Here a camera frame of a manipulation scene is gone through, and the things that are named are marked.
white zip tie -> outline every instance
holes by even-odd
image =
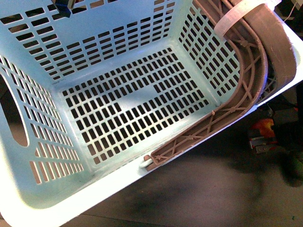
[[[282,0],[242,0],[219,20],[217,25],[214,27],[214,32],[221,40],[224,40],[226,32],[254,8],[259,5],[266,4],[268,8],[274,11],[275,6],[281,1]]]

brown curved bracket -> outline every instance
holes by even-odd
[[[232,4],[228,0],[193,0],[193,4],[196,9],[201,9],[201,13],[206,15],[213,25],[216,25],[220,18],[232,8]],[[261,9],[261,11],[263,11],[261,17],[267,18],[267,13],[269,13],[267,8]],[[268,16],[270,20],[274,19],[272,15],[271,13]],[[147,170],[164,164],[241,118],[259,100],[264,90],[268,73],[267,54],[270,56],[271,61],[273,61],[272,64],[275,71],[280,69],[283,70],[283,73],[288,71],[286,76],[285,74],[284,76],[281,75],[281,73],[276,74],[276,77],[279,77],[277,79],[277,87],[281,88],[281,86],[292,80],[296,68],[292,62],[294,55],[292,49],[289,48],[290,43],[282,30],[282,26],[269,27],[267,28],[267,32],[276,33],[276,29],[279,29],[279,33],[284,34],[284,38],[280,44],[286,46],[288,51],[284,48],[283,52],[272,53],[274,50],[271,50],[270,47],[276,47],[276,41],[268,40],[269,35],[260,35],[262,32],[265,32],[264,27],[266,23],[262,23],[261,27],[258,28],[256,23],[250,20],[250,17],[247,19],[247,22],[241,19],[225,35],[240,62],[240,79],[232,97],[226,103],[199,120],[195,125],[152,152],[151,158],[153,159],[153,164],[148,166]],[[278,64],[285,63],[283,58],[286,56],[290,61],[290,65],[279,66]]]

white plastic edge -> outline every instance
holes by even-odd
[[[226,32],[237,23],[242,17],[251,12],[259,5],[266,4],[274,11],[275,6],[282,0],[242,0],[226,13],[214,27],[214,32],[221,40],[224,40]]]
[[[283,27],[293,45],[293,49],[295,50],[297,74],[291,83],[278,91],[273,97],[303,80],[303,42],[286,24],[283,24]],[[267,101],[268,100],[264,100],[261,104],[254,106],[241,118],[255,111],[258,106],[261,106]],[[141,156],[117,171],[114,171],[110,175],[91,184],[57,205],[42,210],[37,210],[27,206],[20,197],[16,196],[18,193],[16,192],[13,176],[6,163],[5,157],[0,157],[0,173],[3,173],[0,174],[1,183],[5,184],[5,187],[0,190],[0,212],[2,211],[1,214],[3,217],[13,227],[58,227],[148,174],[145,169],[139,168],[144,156]]]

